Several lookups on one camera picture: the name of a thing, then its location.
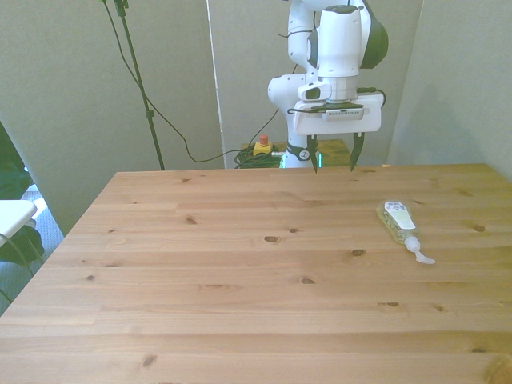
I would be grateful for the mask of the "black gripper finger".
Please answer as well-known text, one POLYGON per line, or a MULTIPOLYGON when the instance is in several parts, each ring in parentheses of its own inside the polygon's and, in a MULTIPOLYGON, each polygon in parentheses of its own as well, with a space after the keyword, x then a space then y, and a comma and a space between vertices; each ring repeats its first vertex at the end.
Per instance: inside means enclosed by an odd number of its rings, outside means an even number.
POLYGON ((310 161, 315 172, 318 172, 318 140, 315 135, 307 136, 307 150, 310 154, 310 161))
POLYGON ((362 152, 362 148, 364 146, 365 134, 364 133, 354 133, 353 136, 353 149, 350 153, 350 171, 353 171, 356 167, 359 157, 362 152))

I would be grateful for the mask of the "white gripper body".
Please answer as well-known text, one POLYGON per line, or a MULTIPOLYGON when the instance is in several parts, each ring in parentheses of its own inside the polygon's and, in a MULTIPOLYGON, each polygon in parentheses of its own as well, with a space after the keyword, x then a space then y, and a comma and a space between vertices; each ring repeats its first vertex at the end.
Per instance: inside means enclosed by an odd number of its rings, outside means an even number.
POLYGON ((381 94, 364 94, 353 102, 299 101, 292 109, 292 128, 296 135, 375 132, 381 108, 381 94))

